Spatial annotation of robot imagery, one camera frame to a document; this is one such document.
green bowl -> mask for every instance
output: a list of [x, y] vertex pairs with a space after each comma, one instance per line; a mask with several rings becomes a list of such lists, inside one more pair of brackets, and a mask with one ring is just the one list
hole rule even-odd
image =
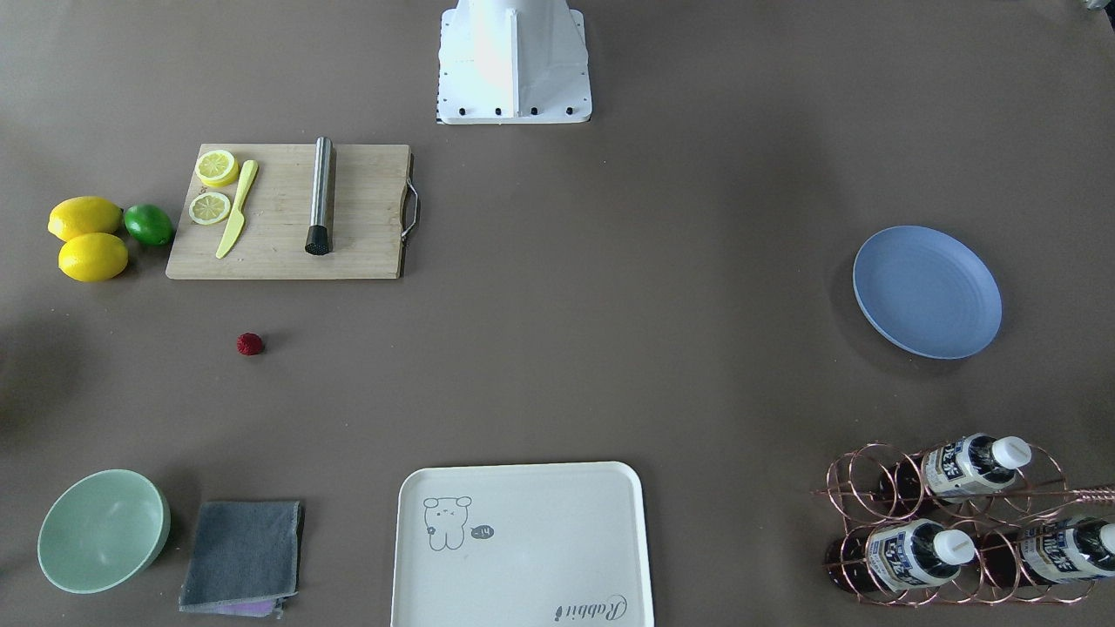
[[139, 473], [107, 470], [55, 501], [39, 531], [39, 567], [67, 592], [89, 595], [147, 568], [166, 543], [171, 511]]

cutting board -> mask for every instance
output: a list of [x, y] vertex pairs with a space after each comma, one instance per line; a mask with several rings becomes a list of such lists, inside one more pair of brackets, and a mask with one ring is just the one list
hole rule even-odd
[[166, 276], [172, 279], [397, 279], [410, 146], [334, 144], [332, 252], [306, 252], [313, 186], [313, 144], [202, 144], [260, 164], [244, 203], [244, 230], [224, 259], [216, 247], [226, 221], [201, 225], [190, 203], [203, 192], [232, 200], [236, 183], [209, 189], [194, 174], [183, 203]]

dark glass bottle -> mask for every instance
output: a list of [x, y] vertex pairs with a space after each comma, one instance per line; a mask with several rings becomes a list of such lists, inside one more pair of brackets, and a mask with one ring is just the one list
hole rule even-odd
[[880, 500], [896, 496], [894, 515], [913, 512], [924, 517], [941, 507], [938, 500], [956, 503], [971, 495], [998, 492], [1015, 481], [1017, 469], [1029, 463], [1030, 448], [1019, 437], [997, 440], [977, 433], [912, 461], [921, 470], [920, 476], [910, 462], [902, 461], [879, 478]]
[[[980, 538], [988, 583], [1051, 586], [1115, 577], [1115, 524], [1075, 517], [1028, 532]], [[1015, 544], [1015, 551], [1010, 544]]]
[[[836, 540], [825, 553], [825, 563], [831, 565], [828, 577], [847, 592], [896, 592], [947, 583], [959, 575], [960, 565], [971, 561], [975, 551], [962, 531], [919, 519]], [[867, 559], [869, 552], [876, 557]]]

white bottle cap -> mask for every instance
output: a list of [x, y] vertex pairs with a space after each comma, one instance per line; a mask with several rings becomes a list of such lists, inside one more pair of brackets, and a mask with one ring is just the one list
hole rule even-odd
[[946, 529], [933, 537], [933, 552], [944, 563], [960, 566], [976, 557], [976, 543], [959, 529]]
[[1115, 522], [1108, 522], [1099, 528], [1099, 543], [1108, 551], [1115, 553]]
[[995, 457], [995, 461], [1000, 466], [1015, 470], [1030, 463], [1030, 460], [1034, 459], [1034, 453], [1030, 452], [1030, 445], [1025, 440], [1008, 435], [1007, 437], [996, 440], [995, 444], [991, 444], [991, 456]]

bowl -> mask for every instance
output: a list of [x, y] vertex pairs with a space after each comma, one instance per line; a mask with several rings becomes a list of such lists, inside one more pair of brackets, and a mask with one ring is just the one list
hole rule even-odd
[[927, 226], [892, 226], [867, 239], [852, 284], [867, 321], [922, 357], [970, 357], [991, 344], [1002, 321], [991, 271], [968, 247]]
[[166, 498], [129, 470], [78, 481], [55, 501], [39, 530], [39, 567], [51, 583], [100, 592], [147, 568], [171, 529]]

